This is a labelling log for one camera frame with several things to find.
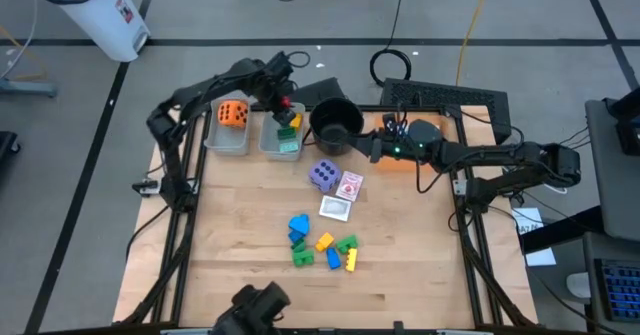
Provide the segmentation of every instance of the black pot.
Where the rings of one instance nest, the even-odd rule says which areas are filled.
[[[360,134],[364,117],[356,104],[343,98],[325,99],[309,116],[316,146],[327,155],[342,155],[351,149],[347,134]]]

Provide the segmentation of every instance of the green toy block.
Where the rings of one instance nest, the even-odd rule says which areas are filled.
[[[289,140],[296,138],[296,128],[287,126],[278,129],[278,140]]]
[[[304,242],[304,239],[300,239],[298,241],[296,241],[295,244],[291,245],[291,250],[293,250],[293,252],[302,252],[304,251],[304,248],[307,244]]]
[[[336,243],[336,247],[338,251],[342,254],[346,254],[349,249],[357,249],[358,248],[358,240],[355,235],[347,236],[346,238],[338,241]]]
[[[298,151],[298,142],[297,141],[293,141],[293,142],[288,142],[288,143],[281,143],[280,144],[280,152],[293,152],[293,151]]]
[[[296,267],[313,264],[313,250],[304,250],[293,253],[293,264]]]

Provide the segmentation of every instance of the playing card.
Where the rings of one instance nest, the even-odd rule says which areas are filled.
[[[358,192],[362,186],[362,181],[364,181],[364,177],[345,171],[342,174],[340,185],[338,185],[338,189],[336,190],[336,196],[349,201],[356,201],[356,197],[358,197]]]
[[[347,221],[349,219],[349,211],[351,210],[351,202],[331,196],[324,196],[320,205],[320,215],[330,217],[332,219]]]

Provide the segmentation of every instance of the paper sheet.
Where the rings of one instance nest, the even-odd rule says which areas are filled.
[[[518,214],[518,212],[536,221],[542,221],[542,218],[540,217],[540,212],[537,208],[513,209],[512,214],[516,219],[516,222],[518,223],[518,233],[520,233],[520,235],[544,226],[544,224],[531,221],[521,216],[520,214]],[[556,258],[555,256],[553,256],[553,251],[551,250],[551,248],[547,248],[531,254],[527,254],[527,263],[529,264],[529,266],[550,266],[556,264]]]

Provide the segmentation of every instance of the yellow toy block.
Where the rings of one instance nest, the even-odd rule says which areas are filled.
[[[302,114],[296,114],[296,117],[294,117],[293,120],[291,120],[291,122],[289,123],[289,126],[291,126],[292,128],[296,129],[296,131],[298,131],[298,129],[300,129],[301,123],[302,123]]]
[[[358,257],[358,249],[349,249],[347,255],[347,271],[353,272],[356,269],[356,257]]]
[[[322,235],[320,240],[318,240],[318,243],[316,243],[316,250],[320,252],[325,251],[327,250],[329,245],[331,245],[332,242],[333,242],[333,236],[331,236],[331,234],[329,233],[324,233],[324,235]]]

